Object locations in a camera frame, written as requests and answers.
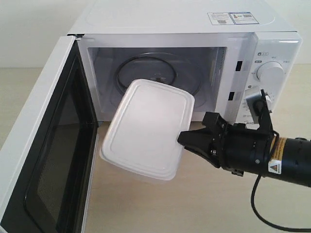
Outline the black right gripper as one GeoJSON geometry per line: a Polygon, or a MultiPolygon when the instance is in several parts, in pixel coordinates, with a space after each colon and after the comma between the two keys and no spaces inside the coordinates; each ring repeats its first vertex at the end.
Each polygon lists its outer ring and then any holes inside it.
{"type": "Polygon", "coordinates": [[[215,168],[242,176],[244,172],[268,174],[270,146],[274,138],[269,111],[259,117],[259,128],[248,129],[243,123],[231,125],[219,113],[206,112],[205,128],[183,131],[177,142],[215,168]],[[207,145],[207,150],[193,146],[207,145]]]}

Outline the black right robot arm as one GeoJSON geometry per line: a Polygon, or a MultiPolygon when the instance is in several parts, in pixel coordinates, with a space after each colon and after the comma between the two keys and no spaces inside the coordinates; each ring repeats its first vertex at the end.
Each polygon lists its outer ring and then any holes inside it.
{"type": "Polygon", "coordinates": [[[302,186],[311,185],[311,143],[306,139],[276,138],[272,129],[249,129],[230,124],[219,113],[207,112],[203,128],[183,131],[178,143],[237,176],[260,174],[302,186]]]}

